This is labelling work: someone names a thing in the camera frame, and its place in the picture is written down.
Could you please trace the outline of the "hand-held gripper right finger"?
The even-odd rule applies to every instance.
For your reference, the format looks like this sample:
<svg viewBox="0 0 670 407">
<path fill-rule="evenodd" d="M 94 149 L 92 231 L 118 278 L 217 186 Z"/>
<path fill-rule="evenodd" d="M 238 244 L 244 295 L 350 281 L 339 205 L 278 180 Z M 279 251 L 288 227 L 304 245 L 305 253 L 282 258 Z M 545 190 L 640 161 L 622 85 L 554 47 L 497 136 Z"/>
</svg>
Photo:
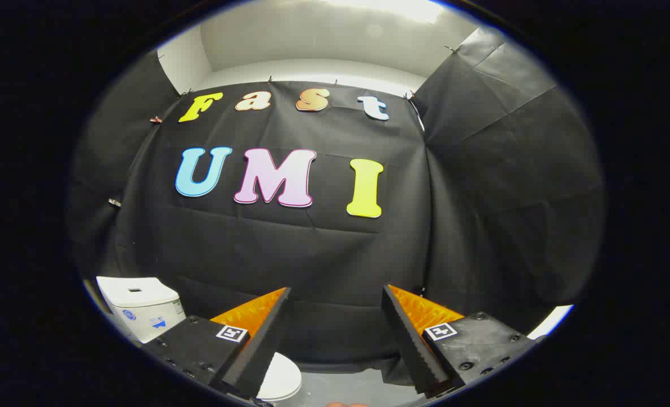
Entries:
<svg viewBox="0 0 670 407">
<path fill-rule="evenodd" d="M 493 375 L 537 344 L 478 311 L 464 316 L 385 284 L 381 308 L 416 391 L 443 396 Z"/>
</svg>

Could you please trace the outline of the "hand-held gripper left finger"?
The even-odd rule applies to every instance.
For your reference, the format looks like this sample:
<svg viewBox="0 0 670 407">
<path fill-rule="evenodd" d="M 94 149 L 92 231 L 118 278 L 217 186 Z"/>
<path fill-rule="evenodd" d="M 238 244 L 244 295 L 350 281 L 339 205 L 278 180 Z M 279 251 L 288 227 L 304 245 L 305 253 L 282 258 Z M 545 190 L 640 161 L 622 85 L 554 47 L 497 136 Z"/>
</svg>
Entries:
<svg viewBox="0 0 670 407">
<path fill-rule="evenodd" d="M 141 349 L 202 386 L 255 399 L 290 322 L 291 291 L 276 289 L 210 319 L 189 316 Z"/>
</svg>

